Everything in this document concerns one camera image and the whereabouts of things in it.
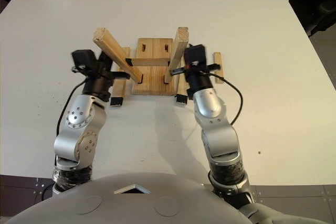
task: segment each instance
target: triangular opening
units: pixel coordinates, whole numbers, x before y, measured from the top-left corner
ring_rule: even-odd
[[[151,192],[149,190],[137,184],[126,186],[114,191],[114,194],[150,194],[150,193]]]

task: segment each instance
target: black rubber tip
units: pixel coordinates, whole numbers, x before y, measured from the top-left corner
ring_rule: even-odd
[[[123,101],[124,101],[123,97],[111,97],[110,106],[111,107],[121,106]]]
[[[177,94],[176,95],[176,102],[187,104],[188,103],[188,96]]]

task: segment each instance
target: wooden block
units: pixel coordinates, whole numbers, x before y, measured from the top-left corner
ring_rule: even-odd
[[[178,67],[181,58],[183,56],[184,50],[189,42],[189,32],[187,27],[179,27],[177,29],[174,44],[172,48],[172,53],[170,56],[169,68],[164,75],[164,83],[170,83],[172,76],[170,70],[174,70]]]
[[[184,59],[181,59],[181,67],[184,67]],[[177,87],[176,102],[181,104],[187,104],[188,94],[187,89],[189,88],[188,83],[185,81],[184,74],[179,74],[179,85]]]
[[[215,74],[217,74],[217,75],[219,75],[219,76],[221,76],[221,77],[224,78],[224,71],[223,71],[223,64],[222,64],[222,55],[221,55],[220,52],[214,52],[213,56],[214,56],[214,63],[217,63],[217,64],[220,65],[220,70],[216,70]],[[216,83],[224,83],[224,81],[222,81],[222,80],[220,80],[218,78],[216,78],[215,81],[216,81]]]
[[[132,66],[168,66],[170,59],[169,58],[129,58]]]
[[[174,83],[163,83],[167,67],[139,67],[143,72],[142,83],[133,83],[132,94],[140,95],[174,95]]]
[[[173,39],[140,38],[138,40],[136,59],[167,59],[170,60],[170,50]],[[140,95],[174,95],[175,83],[164,84],[164,75],[168,66],[139,67],[143,73],[142,83],[133,83],[132,94]]]
[[[131,48],[123,47],[123,50],[129,57],[131,53]],[[126,80],[124,79],[114,80],[112,95],[111,95],[111,100],[110,100],[110,106],[121,106],[122,105],[124,97],[125,97],[125,89],[126,89]]]
[[[141,71],[137,67],[130,67],[126,63],[125,59],[128,56],[106,28],[97,28],[93,35],[93,42],[115,61],[123,71],[128,73],[136,83],[141,82]]]

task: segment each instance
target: gray floor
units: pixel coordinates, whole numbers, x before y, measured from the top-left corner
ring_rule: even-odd
[[[255,200],[288,215],[336,224],[336,185],[253,186]]]
[[[331,82],[336,88],[336,24],[310,37]]]

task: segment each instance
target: wooden leg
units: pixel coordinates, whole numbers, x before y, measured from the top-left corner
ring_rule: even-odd
[[[137,67],[130,67],[127,64],[125,59],[128,56],[106,28],[97,28],[93,35],[93,42],[115,61],[123,71],[128,73],[136,83],[141,83],[141,71]]]
[[[131,53],[131,48],[124,47],[123,50],[129,57]],[[125,89],[126,89],[126,80],[114,80],[112,95],[111,95],[111,100],[110,100],[111,107],[122,105],[124,97],[125,97]]]
[[[181,59],[181,67],[185,65],[184,59]],[[188,83],[185,81],[184,74],[179,74],[179,85],[177,88],[176,102],[181,104],[188,103],[187,89],[189,88]]]
[[[222,64],[222,55],[220,52],[214,52],[214,63],[217,63],[220,65],[220,70],[216,70],[215,74],[221,76],[224,78],[224,71],[223,71],[223,64]],[[216,78],[216,83],[224,83],[224,81]]]
[[[170,83],[172,81],[170,70],[174,70],[178,67],[181,58],[183,56],[184,50],[188,45],[188,42],[189,42],[188,28],[179,27],[175,35],[169,67],[164,75],[164,83]]]

